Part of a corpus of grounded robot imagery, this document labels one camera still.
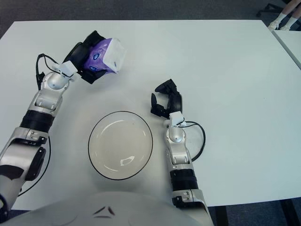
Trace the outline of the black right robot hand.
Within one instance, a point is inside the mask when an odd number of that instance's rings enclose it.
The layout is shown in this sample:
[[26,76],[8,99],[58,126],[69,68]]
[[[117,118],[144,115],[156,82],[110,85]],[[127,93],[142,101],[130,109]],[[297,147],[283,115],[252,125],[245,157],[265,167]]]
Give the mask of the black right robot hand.
[[154,93],[151,94],[150,112],[156,116],[169,119],[170,113],[182,112],[182,96],[172,79],[169,79],[155,88],[155,92],[168,96],[167,107],[157,103]]

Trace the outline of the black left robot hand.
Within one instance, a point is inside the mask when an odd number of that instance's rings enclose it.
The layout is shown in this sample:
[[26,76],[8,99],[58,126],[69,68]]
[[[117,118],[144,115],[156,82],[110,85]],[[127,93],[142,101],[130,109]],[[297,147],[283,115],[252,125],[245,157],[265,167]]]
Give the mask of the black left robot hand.
[[63,61],[71,61],[78,70],[77,73],[81,76],[81,78],[90,84],[93,84],[94,81],[109,72],[108,69],[95,71],[91,70],[89,67],[87,69],[84,68],[85,63],[92,52],[92,48],[103,40],[108,41],[108,39],[101,36],[97,31],[93,31],[83,42],[78,42]]

